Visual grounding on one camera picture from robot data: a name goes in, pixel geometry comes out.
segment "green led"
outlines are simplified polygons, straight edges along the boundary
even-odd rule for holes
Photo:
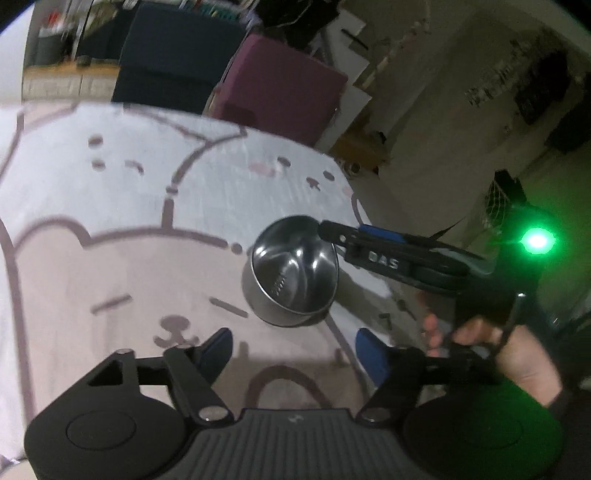
[[[530,228],[521,238],[525,249],[533,255],[542,255],[552,250],[556,237],[545,228]]]

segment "bed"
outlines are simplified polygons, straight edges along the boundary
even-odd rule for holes
[[[389,340],[395,286],[341,261],[328,316],[292,329],[242,295],[249,247],[296,214],[368,223],[337,164],[289,140],[135,105],[0,109],[0,454],[20,458],[32,417],[113,351],[161,355],[222,326],[235,351],[214,389],[235,414],[355,412],[372,389],[355,334]]]

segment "black sleeve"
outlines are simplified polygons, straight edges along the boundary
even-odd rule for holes
[[[563,452],[552,480],[589,480],[591,476],[591,391],[560,394],[550,411],[563,427]]]

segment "metal bowl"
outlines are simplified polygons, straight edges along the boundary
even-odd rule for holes
[[[318,225],[312,217],[287,217],[256,239],[245,297],[265,322],[300,325],[335,299],[339,261],[335,246],[318,236]]]

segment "human hand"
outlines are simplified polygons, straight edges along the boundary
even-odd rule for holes
[[[443,334],[438,327],[437,316],[430,313],[423,320],[428,346],[427,354],[439,356]],[[460,345],[481,343],[495,346],[501,341],[502,330],[482,317],[475,317],[452,334]],[[558,370],[548,353],[525,325],[515,327],[507,344],[496,356],[499,371],[525,390],[544,407],[547,407],[562,390]]]

